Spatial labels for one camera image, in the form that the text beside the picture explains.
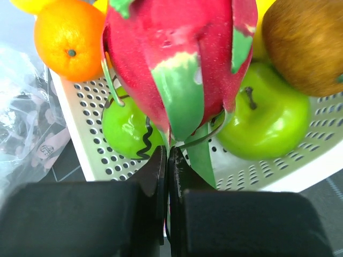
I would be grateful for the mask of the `pink dragon fruit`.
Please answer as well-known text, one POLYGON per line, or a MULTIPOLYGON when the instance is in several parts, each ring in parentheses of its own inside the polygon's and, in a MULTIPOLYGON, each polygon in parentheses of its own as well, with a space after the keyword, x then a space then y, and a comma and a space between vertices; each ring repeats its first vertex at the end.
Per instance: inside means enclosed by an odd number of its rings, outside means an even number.
POLYGON ((252 59, 255 1, 109 1, 101 66, 124 106, 110 69, 169 149, 182 142, 191 167, 215 186, 208 141, 227 124, 252 59))

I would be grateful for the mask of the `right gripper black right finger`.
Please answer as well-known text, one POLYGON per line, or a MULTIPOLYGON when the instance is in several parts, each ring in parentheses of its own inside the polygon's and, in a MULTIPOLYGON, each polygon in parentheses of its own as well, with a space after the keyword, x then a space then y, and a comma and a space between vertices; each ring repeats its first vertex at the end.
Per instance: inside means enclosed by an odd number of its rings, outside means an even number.
POLYGON ((318 213, 298 193, 218 191, 174 147, 168 163, 172 256, 332 256, 318 213))

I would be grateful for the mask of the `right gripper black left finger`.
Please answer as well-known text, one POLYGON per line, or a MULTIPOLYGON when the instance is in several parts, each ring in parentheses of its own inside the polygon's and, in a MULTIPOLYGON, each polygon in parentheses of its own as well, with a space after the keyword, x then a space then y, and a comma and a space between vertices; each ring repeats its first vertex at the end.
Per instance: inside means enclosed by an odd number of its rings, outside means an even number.
POLYGON ((30 183, 1 209, 1 256, 159 256, 166 150, 125 181, 30 183))

